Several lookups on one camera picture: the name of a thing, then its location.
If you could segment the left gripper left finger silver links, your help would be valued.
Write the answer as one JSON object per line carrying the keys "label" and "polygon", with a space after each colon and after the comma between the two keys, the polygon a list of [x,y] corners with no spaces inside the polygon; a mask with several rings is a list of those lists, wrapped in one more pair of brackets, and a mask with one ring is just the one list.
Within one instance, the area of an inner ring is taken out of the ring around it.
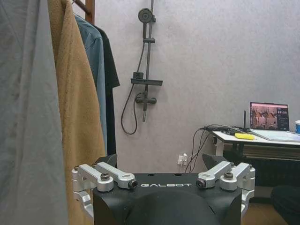
{"label": "left gripper left finger silver links", "polygon": [[73,197],[91,221],[94,221],[94,209],[88,190],[96,188],[99,192],[106,193],[114,189],[114,184],[128,190],[134,190],[137,187],[134,174],[124,172],[103,161],[93,165],[75,166],[71,172],[71,180]]}

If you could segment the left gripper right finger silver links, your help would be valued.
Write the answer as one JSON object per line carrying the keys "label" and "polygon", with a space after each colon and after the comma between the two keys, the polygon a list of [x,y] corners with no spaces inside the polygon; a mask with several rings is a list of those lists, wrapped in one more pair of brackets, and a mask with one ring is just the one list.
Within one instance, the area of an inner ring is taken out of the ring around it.
{"label": "left gripper right finger silver links", "polygon": [[223,156],[204,153],[202,159],[208,170],[198,173],[196,185],[200,189],[208,189],[219,181],[220,188],[224,191],[233,192],[241,188],[241,215],[244,215],[248,210],[249,200],[255,196],[255,168],[247,163],[235,165]]}

